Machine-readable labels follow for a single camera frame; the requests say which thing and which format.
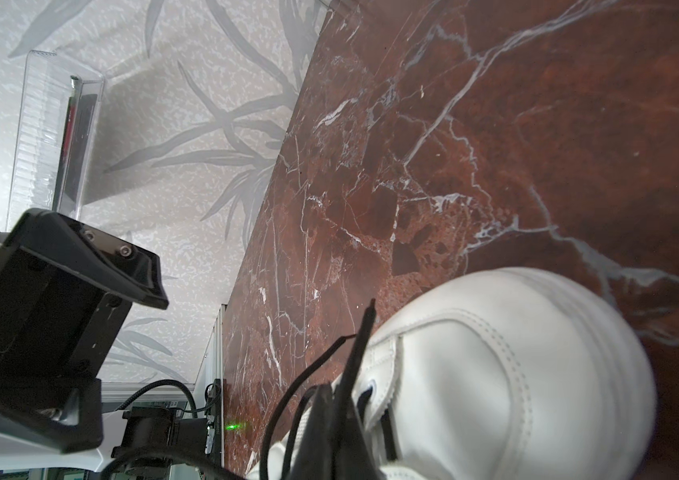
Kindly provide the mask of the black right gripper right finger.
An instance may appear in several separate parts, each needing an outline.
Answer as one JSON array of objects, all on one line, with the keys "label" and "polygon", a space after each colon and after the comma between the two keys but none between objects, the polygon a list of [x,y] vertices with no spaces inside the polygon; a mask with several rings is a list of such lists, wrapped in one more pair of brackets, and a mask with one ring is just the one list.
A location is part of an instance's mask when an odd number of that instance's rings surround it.
[{"label": "black right gripper right finger", "polygon": [[335,396],[334,413],[341,413],[341,406],[345,408],[341,425],[334,428],[335,479],[383,479],[363,429],[369,401],[370,395],[361,395],[357,400],[349,398],[343,402]]}]

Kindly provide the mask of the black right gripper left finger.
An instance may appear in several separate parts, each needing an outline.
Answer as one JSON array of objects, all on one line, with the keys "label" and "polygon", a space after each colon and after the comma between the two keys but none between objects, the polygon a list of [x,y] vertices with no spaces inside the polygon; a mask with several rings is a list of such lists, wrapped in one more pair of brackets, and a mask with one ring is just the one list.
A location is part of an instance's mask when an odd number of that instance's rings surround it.
[{"label": "black right gripper left finger", "polygon": [[329,479],[332,471],[330,426],[332,389],[319,385],[312,396],[312,405],[295,460],[285,479]]}]

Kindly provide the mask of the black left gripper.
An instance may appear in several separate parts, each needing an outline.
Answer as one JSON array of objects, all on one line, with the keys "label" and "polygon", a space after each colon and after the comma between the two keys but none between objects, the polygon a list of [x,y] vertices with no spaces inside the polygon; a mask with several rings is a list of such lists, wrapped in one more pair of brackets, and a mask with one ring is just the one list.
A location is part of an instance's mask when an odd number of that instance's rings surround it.
[{"label": "black left gripper", "polygon": [[103,442],[99,370],[133,304],[166,309],[157,254],[49,210],[0,242],[0,436]]}]

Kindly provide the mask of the black shoelace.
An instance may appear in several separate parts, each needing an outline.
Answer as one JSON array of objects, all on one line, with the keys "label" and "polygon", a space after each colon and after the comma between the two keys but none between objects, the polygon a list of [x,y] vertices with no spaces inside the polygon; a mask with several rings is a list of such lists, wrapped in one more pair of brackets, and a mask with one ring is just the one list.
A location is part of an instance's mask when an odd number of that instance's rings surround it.
[{"label": "black shoelace", "polygon": [[373,460],[373,452],[363,433],[365,408],[371,405],[371,392],[351,397],[359,377],[361,361],[369,344],[373,323],[377,317],[375,302],[371,301],[363,313],[361,328],[353,335],[337,339],[313,364],[310,364],[287,388],[266,426],[260,450],[261,479],[269,478],[268,460],[270,440],[275,426],[288,402],[301,385],[345,342],[351,340],[353,349],[345,363],[345,371],[336,387],[319,384],[308,388],[295,411],[286,438],[280,477],[282,479],[381,479],[383,472]]}]

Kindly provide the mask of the white sneaker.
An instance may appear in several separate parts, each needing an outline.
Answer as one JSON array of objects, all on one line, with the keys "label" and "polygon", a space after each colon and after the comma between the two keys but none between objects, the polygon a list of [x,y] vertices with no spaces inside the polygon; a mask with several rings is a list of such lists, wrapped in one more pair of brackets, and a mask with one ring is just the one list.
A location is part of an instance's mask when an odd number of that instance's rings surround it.
[{"label": "white sneaker", "polygon": [[[375,320],[351,397],[365,392],[383,479],[629,479],[657,409],[623,316],[523,267],[453,279]],[[282,479],[288,434],[270,440],[267,479]]]}]

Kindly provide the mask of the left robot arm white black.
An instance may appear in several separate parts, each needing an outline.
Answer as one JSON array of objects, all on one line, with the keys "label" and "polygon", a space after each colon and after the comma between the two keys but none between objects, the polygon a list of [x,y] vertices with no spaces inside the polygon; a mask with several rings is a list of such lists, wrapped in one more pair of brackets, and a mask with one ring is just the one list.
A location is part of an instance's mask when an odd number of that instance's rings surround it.
[{"label": "left robot arm white black", "polygon": [[159,257],[56,212],[31,209],[0,232],[0,470],[104,468],[165,478],[178,450],[221,460],[220,386],[153,405],[164,382],[113,410],[99,370],[133,305],[169,304]]}]

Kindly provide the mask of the clear plastic wall bin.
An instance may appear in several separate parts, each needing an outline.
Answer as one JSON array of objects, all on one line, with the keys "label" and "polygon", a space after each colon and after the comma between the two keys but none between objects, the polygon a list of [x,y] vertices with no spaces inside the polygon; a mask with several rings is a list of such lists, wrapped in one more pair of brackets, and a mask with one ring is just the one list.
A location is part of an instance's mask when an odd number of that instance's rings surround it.
[{"label": "clear plastic wall bin", "polygon": [[31,208],[79,216],[104,88],[104,75],[74,58],[38,50],[27,54],[9,229]]}]

